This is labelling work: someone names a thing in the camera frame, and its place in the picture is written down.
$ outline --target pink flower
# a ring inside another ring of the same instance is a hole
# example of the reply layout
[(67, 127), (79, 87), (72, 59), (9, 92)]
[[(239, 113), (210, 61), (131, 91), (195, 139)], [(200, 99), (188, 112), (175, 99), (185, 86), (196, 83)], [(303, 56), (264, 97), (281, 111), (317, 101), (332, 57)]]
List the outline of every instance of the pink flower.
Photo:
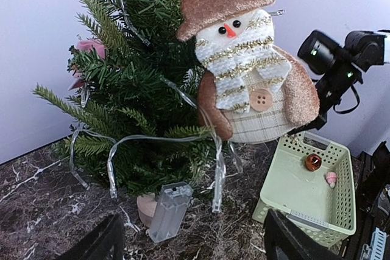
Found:
[(105, 58), (105, 46), (100, 42), (100, 40), (83, 40), (79, 41), (76, 45), (76, 49), (80, 51), (91, 51), (92, 48), (95, 48), (96, 53), (101, 59)]
[[(96, 53), (101, 59), (105, 58), (105, 46), (100, 42), (100, 40), (83, 40), (79, 41), (76, 45), (76, 49), (80, 51), (91, 51), (92, 48), (96, 50)], [(74, 74), (73, 77), (76, 79), (72, 85), (69, 87), (69, 90), (74, 90), (75, 88), (80, 88), (84, 85), (83, 82), (81, 82), (81, 75), (82, 73), (77, 70), (77, 67), (74, 66)]]

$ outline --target wooden button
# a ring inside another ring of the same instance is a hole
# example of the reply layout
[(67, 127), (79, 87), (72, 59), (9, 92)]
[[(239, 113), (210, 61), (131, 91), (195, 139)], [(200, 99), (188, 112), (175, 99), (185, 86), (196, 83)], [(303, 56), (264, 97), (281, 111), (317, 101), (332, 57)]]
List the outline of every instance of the wooden button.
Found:
[(257, 112), (268, 110), (272, 107), (272, 94), (263, 88), (255, 90), (249, 96), (249, 103)]

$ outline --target pink toy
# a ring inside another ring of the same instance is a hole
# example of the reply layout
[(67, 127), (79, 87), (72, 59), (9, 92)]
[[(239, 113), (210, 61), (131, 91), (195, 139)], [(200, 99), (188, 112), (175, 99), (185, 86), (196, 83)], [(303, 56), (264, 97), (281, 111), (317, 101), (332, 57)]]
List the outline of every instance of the pink toy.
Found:
[(329, 172), (326, 175), (327, 182), (331, 188), (334, 188), (336, 186), (337, 182), (337, 174), (334, 172)]
[[(80, 51), (91, 51), (92, 48), (96, 50), (96, 53), (101, 59), (105, 58), (105, 46), (100, 42), (100, 40), (83, 40), (79, 41), (76, 45), (76, 49)], [(81, 72), (74, 67), (73, 77), (76, 79), (71, 86), (69, 87), (69, 91), (74, 90), (75, 88), (80, 88), (84, 85), (81, 81)]]

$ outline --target orange carrot nose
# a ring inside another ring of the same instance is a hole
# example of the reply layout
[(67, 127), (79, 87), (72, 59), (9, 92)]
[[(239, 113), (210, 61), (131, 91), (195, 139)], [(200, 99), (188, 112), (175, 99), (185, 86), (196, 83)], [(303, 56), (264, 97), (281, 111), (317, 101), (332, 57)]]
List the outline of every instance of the orange carrot nose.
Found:
[(237, 34), (234, 32), (234, 30), (232, 30), (231, 27), (229, 27), (227, 24), (224, 24), (224, 27), (227, 31), (227, 37), (228, 38), (234, 38), (234, 37), (237, 37)]

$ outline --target black cable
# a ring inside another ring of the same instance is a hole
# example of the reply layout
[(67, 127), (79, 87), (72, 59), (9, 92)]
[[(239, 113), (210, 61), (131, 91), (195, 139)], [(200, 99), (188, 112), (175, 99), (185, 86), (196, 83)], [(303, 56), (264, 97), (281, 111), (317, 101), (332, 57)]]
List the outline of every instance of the black cable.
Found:
[(356, 98), (356, 106), (354, 106), (353, 108), (349, 109), (349, 110), (344, 110), (344, 111), (338, 111), (336, 110), (336, 105), (333, 105), (333, 110), (337, 113), (337, 114), (348, 114), (348, 113), (351, 113), (353, 110), (355, 110), (359, 104), (360, 104), (360, 97), (358, 95), (358, 92), (356, 90), (356, 88), (352, 85), (351, 86), (351, 90), (353, 91), (353, 94), (355, 95), (355, 98)]

